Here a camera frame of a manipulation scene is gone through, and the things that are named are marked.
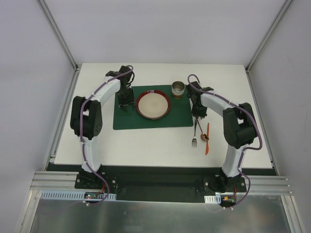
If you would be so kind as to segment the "green placemat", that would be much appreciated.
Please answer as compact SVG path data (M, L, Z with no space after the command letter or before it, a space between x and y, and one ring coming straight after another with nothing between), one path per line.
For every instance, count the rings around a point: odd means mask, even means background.
M132 129L151 129L151 128L169 128L169 127L191 127L193 118L191 115L190 100L186 94L181 99L175 99L172 96L170 85L149 85L133 86L135 100L139 95L148 90L159 90L164 92L171 101L170 111L160 119L151 120L142 117L135 109L134 112L127 108L127 112L119 109L117 95L114 101L114 130L132 130Z

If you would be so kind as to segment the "red rimmed beige plate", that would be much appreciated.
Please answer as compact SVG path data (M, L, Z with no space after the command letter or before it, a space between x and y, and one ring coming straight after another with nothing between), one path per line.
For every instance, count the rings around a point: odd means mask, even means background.
M163 118L171 108L169 97L159 90L148 90L139 95L136 100L138 113L151 120Z

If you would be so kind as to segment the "copper spoon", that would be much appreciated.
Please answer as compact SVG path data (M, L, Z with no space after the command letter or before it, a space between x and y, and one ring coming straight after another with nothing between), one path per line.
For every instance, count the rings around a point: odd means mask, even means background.
M196 120L197 124L199 125L200 131L201 131L201 139L202 139L203 141L208 142L208 141L209 141L209 137L207 136L207 134L205 134L205 133L203 132L202 127L201 127L200 122L199 122L199 119L196 117L195 120Z

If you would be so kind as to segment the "steel cup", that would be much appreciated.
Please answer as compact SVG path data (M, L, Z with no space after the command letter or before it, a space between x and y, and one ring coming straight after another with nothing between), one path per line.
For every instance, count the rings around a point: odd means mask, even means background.
M171 85L172 96L175 99L181 99L184 95L185 88L186 86L183 82L181 81L173 82Z

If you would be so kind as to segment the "silver fork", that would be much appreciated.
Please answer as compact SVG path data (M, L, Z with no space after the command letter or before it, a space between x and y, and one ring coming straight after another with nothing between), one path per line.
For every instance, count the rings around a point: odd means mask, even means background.
M191 141L192 146L195 148L197 147L196 129L197 129L197 118L195 117L194 118L194 135Z

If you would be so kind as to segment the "orange knife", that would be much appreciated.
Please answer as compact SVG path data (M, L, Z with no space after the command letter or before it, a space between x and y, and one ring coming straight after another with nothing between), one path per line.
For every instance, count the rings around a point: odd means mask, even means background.
M208 155L209 153L209 131L210 131L210 124L207 124L207 133L206 133L206 150L205 155Z

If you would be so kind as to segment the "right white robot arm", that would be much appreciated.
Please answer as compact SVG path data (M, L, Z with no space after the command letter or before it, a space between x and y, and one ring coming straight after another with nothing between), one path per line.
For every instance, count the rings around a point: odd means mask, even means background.
M212 178L208 186L215 192L228 192L240 183L244 152L258 137L252 107L247 102L236 105L217 95L212 88L202 88L197 81L189 83L186 90L192 102L193 117L203 119L210 109L223 118L223 132L228 144L225 162L219 175Z

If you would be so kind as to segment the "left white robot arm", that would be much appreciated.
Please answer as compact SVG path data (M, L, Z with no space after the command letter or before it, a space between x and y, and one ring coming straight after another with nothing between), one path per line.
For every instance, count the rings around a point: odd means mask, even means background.
M102 107L112 97L117 97L118 107L127 112L134 109L135 97L131 84L135 78L132 65L121 66L118 71L106 73L104 81L86 97L76 96L72 100L70 128L79 138L82 152L82 170L87 174L86 183L99 188L103 178L98 174L102 163L93 144L103 127Z

